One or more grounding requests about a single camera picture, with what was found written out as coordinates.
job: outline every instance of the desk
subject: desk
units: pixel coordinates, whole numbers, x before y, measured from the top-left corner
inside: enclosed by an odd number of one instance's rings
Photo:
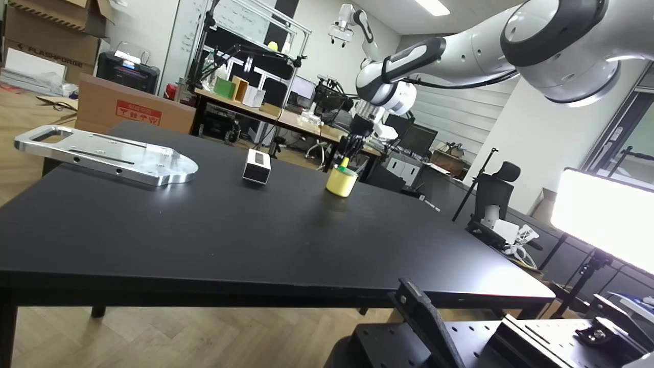
[[[0,365],[22,305],[390,307],[399,278],[437,307],[529,309],[555,294],[415,198],[148,124],[116,134],[197,160],[189,183],[145,191],[63,164],[0,208]]]
[[[271,123],[271,124],[276,124],[276,127],[283,127],[283,129],[296,130],[301,134],[311,134],[316,138],[328,141],[332,145],[332,149],[329,149],[332,154],[328,157],[325,171],[332,167],[333,154],[335,154],[335,142],[340,142],[342,136],[347,134],[347,130],[342,130],[342,129],[335,129],[335,127],[329,127],[329,124],[302,123],[301,114],[284,110],[284,108],[280,108],[276,112],[261,110],[261,108],[252,108],[252,107],[245,107],[239,101],[224,99],[224,96],[218,96],[218,94],[206,91],[203,88],[197,88],[194,94],[197,94],[197,116],[192,120],[191,134],[197,134],[197,136],[203,134],[203,116],[206,112],[206,107],[208,105],[219,105],[221,108],[230,108],[230,110],[233,110],[238,114],[244,114],[244,116],[249,116],[249,118],[255,118],[255,120],[264,120],[264,123]],[[381,152],[376,152],[376,149],[366,145],[364,154],[371,156],[369,166],[373,167],[375,160],[381,156]]]

